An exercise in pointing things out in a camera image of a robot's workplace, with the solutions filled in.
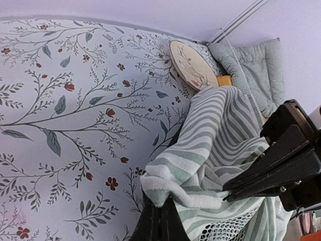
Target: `wall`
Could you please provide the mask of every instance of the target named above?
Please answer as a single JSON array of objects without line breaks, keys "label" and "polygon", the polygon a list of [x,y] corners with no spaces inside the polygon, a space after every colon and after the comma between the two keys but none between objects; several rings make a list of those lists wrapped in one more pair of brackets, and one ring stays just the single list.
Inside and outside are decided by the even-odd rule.
[{"label": "wall", "polygon": [[312,112],[321,104],[321,1],[271,0],[228,36],[232,45],[281,38],[285,93]]},{"label": "wall", "polygon": [[0,16],[83,17],[208,41],[255,0],[1,0]]}]

